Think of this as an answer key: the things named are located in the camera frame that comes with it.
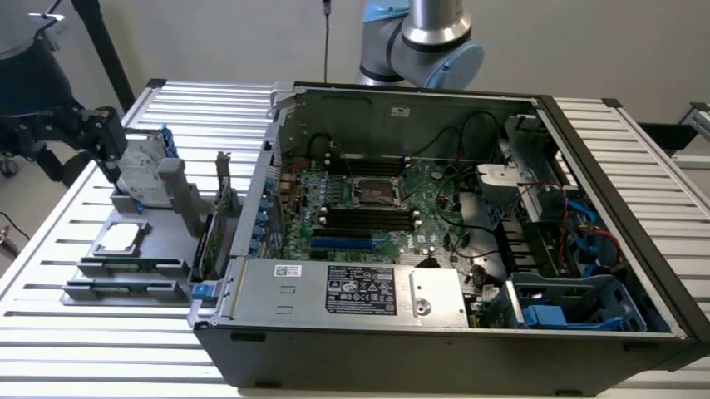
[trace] blue pcie slot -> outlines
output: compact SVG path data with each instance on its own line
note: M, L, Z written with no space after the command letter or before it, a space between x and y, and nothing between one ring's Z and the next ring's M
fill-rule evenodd
M375 249L375 242L369 239L313 239L311 248L327 249Z

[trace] white sticker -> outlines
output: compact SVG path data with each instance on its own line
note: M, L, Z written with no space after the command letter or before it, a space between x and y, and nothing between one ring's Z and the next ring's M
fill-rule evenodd
M401 118L409 118L410 117L410 111L411 109L403 106L394 106L391 108L391 116L398 116Z
M301 265L278 264L274 268L274 277L301 277Z

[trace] screw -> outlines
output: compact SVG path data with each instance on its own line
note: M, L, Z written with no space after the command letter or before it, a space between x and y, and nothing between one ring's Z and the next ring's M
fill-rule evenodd
M524 180L532 180L532 179L533 179L533 174L530 173L529 170L524 170L524 171L521 172L521 178L522 178Z

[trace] motherboard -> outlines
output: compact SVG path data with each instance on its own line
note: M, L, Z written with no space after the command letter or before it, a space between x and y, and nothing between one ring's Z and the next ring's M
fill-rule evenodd
M455 173L455 166L426 160L297 160L281 179L285 259L407 265L435 259L467 270L469 260L451 252L466 229L441 217L463 223L459 188L445 184Z

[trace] white wall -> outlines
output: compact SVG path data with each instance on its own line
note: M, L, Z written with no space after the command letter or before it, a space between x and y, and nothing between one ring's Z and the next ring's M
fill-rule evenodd
M333 0L331 77L358 73L365 0ZM50 0L24 1L43 10ZM708 0L465 0L486 49L470 89L621 99L645 121L710 101ZM135 91L151 77L319 81L321 0L102 0ZM79 17L60 63L88 106L115 103Z

